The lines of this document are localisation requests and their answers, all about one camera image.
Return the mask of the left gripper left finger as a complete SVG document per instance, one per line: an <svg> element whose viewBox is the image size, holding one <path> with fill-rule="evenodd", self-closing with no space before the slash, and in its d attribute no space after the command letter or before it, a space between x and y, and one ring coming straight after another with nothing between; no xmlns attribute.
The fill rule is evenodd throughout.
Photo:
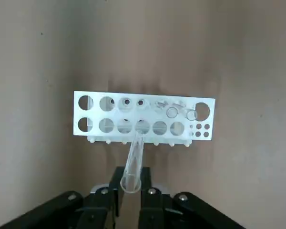
<svg viewBox="0 0 286 229"><path fill-rule="evenodd" d="M109 184L95 186L87 196L66 191L3 224L2 229L114 229L123 191L124 167L117 167Z"/></svg>

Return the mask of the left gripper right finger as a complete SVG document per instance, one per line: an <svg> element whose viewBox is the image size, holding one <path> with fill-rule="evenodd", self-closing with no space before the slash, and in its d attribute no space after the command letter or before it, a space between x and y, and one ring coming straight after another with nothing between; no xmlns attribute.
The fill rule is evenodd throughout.
<svg viewBox="0 0 286 229"><path fill-rule="evenodd" d="M154 187L151 169L141 170L140 229L242 229L243 226L191 192L171 197Z"/></svg>

